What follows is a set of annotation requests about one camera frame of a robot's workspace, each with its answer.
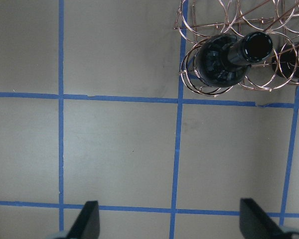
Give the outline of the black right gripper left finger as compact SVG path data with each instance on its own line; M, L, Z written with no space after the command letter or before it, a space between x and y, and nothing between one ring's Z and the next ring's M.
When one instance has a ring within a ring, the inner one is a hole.
M98 239L100 236L100 215L98 201L84 204L69 231L49 235L47 239Z

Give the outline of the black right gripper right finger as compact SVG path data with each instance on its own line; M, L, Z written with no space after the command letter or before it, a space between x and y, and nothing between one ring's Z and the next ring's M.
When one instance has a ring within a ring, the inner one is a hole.
M240 232L245 239L299 239L299 231L278 226L252 199L240 199Z

